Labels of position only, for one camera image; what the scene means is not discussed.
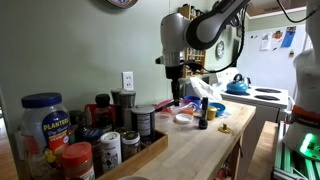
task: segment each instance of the red lid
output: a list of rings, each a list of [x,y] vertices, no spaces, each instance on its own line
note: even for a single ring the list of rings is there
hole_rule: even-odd
[[[68,146],[62,153],[62,163],[65,166],[76,166],[92,157],[91,144],[87,142],[75,143]]]

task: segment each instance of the spice rack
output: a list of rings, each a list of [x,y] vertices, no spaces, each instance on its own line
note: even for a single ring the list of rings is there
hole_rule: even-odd
[[[183,5],[183,7],[180,7],[178,9],[178,13],[190,20],[193,20],[197,18],[200,14],[202,14],[201,11],[196,10],[193,6],[190,5]],[[197,63],[201,64],[204,67],[206,62],[206,51],[195,50],[193,48],[185,48],[184,57],[185,61],[195,60]],[[187,67],[183,68],[184,78],[199,75],[203,75],[203,70],[199,71],[196,75],[193,75],[191,70],[189,70]]]
[[[146,165],[168,147],[168,135],[157,130],[155,131],[155,135],[155,142],[149,146],[141,143],[141,151],[139,153],[98,177],[97,180],[116,180],[124,176],[132,175]]]

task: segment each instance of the electrical outlet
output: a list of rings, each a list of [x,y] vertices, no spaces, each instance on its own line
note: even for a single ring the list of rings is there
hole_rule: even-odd
[[[125,90],[134,90],[132,71],[122,72],[122,88]]]

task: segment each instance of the refrigerator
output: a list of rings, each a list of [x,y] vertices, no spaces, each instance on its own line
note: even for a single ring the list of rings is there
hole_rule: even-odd
[[[295,97],[294,59],[312,48],[305,24],[249,31],[245,33],[242,54],[237,61],[239,73],[251,84],[267,88],[287,89]]]

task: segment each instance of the cable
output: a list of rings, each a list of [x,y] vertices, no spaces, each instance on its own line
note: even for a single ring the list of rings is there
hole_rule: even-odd
[[[219,70],[207,70],[206,68],[202,67],[205,71],[207,71],[207,73],[202,73],[202,74],[211,74],[211,73],[218,73],[218,72],[224,71],[224,70],[228,69],[229,67],[231,67],[234,63],[237,62],[237,60],[239,59],[239,57],[240,57],[240,55],[241,55],[241,53],[242,53],[243,46],[244,46],[244,31],[245,31],[244,23],[245,23],[245,19],[246,19],[246,18],[245,18],[245,15],[246,15],[246,12],[247,12],[247,7],[248,7],[248,5],[246,5],[246,6],[243,8],[242,13],[240,12],[240,15],[241,15],[241,17],[242,17],[242,21],[241,21],[241,23],[242,23],[242,24],[241,24],[241,26],[242,26],[242,28],[241,28],[241,34],[242,34],[242,36],[241,36],[240,49],[239,49],[239,51],[238,51],[237,57],[235,57],[229,65],[227,65],[226,67],[224,67],[224,68],[222,68],[222,69],[219,69]]]
[[[288,19],[290,22],[292,22],[292,23],[302,22],[302,21],[308,19],[309,17],[311,17],[312,15],[314,15],[314,13],[316,13],[316,12],[319,10],[319,7],[317,7],[315,10],[311,11],[311,13],[310,13],[307,17],[305,17],[305,18],[303,18],[303,19],[301,19],[301,20],[299,20],[299,21],[295,21],[295,20],[292,20],[292,19],[288,16],[288,14],[287,14],[286,10],[284,9],[283,5],[281,4],[280,0],[277,0],[277,2],[278,2],[278,4],[279,4],[281,10],[283,11],[284,15],[285,15],[285,16],[287,17],[287,19]]]

